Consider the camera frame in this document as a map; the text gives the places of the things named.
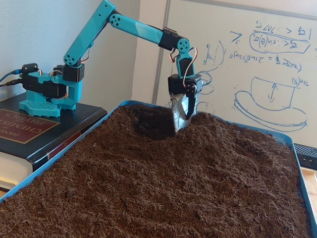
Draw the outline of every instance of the white wall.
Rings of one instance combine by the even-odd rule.
[[[101,0],[1,0],[0,75],[36,62],[45,72],[63,56]],[[117,10],[138,19],[140,0],[112,0]],[[86,63],[82,103],[110,111],[130,100],[137,39],[107,27],[95,40]],[[6,81],[16,77],[10,76]],[[0,100],[24,92],[21,85],[0,89]]]
[[[162,29],[166,0],[141,0],[139,21]],[[132,100],[152,103],[159,60],[156,44],[138,39],[133,75]]]
[[[218,1],[317,16],[317,1],[315,0]],[[141,0],[140,21],[158,28],[162,28],[164,23],[166,2],[167,0]],[[132,89],[133,100],[152,103],[158,57],[158,46],[142,39],[138,39]]]

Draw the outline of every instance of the robotic arm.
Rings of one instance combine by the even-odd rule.
[[[168,78],[169,93],[171,97],[186,94],[188,98],[187,119],[193,114],[197,98],[202,90],[203,82],[200,75],[195,74],[194,61],[197,57],[189,55],[191,48],[189,41],[168,28],[160,30],[121,15],[116,11],[115,5],[102,0],[97,10],[75,39],[64,56],[65,65],[58,65],[50,74],[42,73],[37,64],[26,64],[21,70],[20,79],[9,86],[22,83],[26,89],[27,100],[20,102],[20,109],[32,116],[59,117],[60,110],[74,110],[81,98],[82,79],[85,65],[82,57],[93,46],[94,40],[108,25],[157,44],[159,47],[172,51],[176,49],[178,74]]]

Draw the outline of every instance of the brown soil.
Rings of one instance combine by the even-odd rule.
[[[0,237],[311,238],[293,152],[200,113],[122,107],[0,205]]]

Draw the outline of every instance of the hole in soil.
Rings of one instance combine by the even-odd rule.
[[[153,140],[163,140],[174,136],[174,125],[171,109],[137,107],[134,113],[139,117],[135,131]]]

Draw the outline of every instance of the plastic tray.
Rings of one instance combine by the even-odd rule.
[[[135,104],[141,104],[141,105],[145,105],[145,106],[149,106],[149,107],[160,107],[160,106],[157,106],[157,105],[147,104],[147,103],[142,103],[142,102],[137,102],[137,101],[125,101],[125,102],[121,103],[120,106],[131,106],[131,105],[135,105]],[[111,111],[108,115],[106,115],[104,118],[102,118],[98,123],[96,123],[92,128],[90,128],[88,131],[86,131],[84,134],[82,134],[73,143],[69,144],[66,148],[64,148],[61,152],[59,152],[55,157],[53,157],[51,160],[49,160],[46,164],[42,165],[39,169],[34,171],[24,181],[22,181],[16,187],[14,187],[12,190],[10,190],[7,194],[5,194],[3,197],[1,197],[0,198],[0,203],[3,202],[6,198],[15,195],[20,189],[25,188],[28,185],[30,185],[36,177],[42,175],[44,171],[48,170],[74,144],[76,144],[78,141],[83,140],[86,137],[87,134],[92,132],[96,127],[100,126],[103,123],[104,120],[107,120],[109,118],[109,116],[113,113],[113,111]],[[261,132],[263,132],[265,134],[271,134],[273,136],[273,138],[278,143],[281,143],[281,144],[284,144],[284,145],[288,145],[294,151],[298,167],[300,168],[300,164],[299,164],[299,160],[298,160],[297,155],[296,155],[296,150],[295,150],[295,147],[294,147],[293,140],[289,136],[287,136],[285,134],[282,134],[282,133],[279,133],[279,132],[265,130],[265,129],[252,127],[252,126],[247,126],[247,125],[242,125],[242,124],[237,124],[237,123],[233,123],[233,122],[230,122],[230,121],[227,121],[227,123],[235,124],[235,125],[238,125],[240,127],[246,127],[248,129],[252,129],[252,130],[261,131]],[[303,177],[301,169],[300,169],[300,180],[301,180],[301,187],[302,187],[302,191],[303,191],[304,200],[305,200],[306,207],[308,209],[309,216],[310,216],[311,223],[312,223],[313,236],[314,236],[314,238],[317,238],[317,220],[316,220],[317,214],[315,214],[313,209],[312,209],[312,203],[311,203],[309,195],[308,195],[308,191],[307,191],[307,188],[306,188],[305,180],[304,180],[304,177]]]

